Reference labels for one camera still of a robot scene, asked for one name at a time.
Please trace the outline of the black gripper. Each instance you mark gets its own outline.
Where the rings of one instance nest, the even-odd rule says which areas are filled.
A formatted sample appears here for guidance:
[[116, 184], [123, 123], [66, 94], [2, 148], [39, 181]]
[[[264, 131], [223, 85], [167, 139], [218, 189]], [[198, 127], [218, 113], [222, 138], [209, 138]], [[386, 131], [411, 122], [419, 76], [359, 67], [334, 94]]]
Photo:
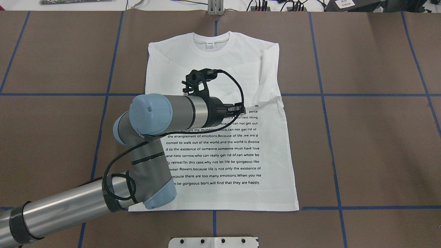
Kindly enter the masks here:
[[246, 114], [246, 109], [242, 103], [227, 104], [222, 103], [217, 97], [210, 97], [208, 100], [208, 127], [215, 127], [221, 124], [227, 113], [228, 118], [238, 118]]

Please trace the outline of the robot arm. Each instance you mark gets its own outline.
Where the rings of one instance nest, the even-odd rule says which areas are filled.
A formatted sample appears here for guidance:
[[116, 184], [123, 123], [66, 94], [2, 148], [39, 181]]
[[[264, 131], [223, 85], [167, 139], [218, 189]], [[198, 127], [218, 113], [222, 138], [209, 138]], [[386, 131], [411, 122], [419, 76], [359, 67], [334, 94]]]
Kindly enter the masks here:
[[22, 247], [45, 236], [118, 213], [138, 203], [153, 210], [172, 202], [177, 191], [161, 138], [198, 135], [191, 129], [222, 130], [221, 122], [244, 114], [244, 97], [235, 104], [210, 96], [142, 94], [113, 126], [126, 151], [109, 162], [103, 176], [63, 193], [26, 201], [1, 213], [1, 247]]

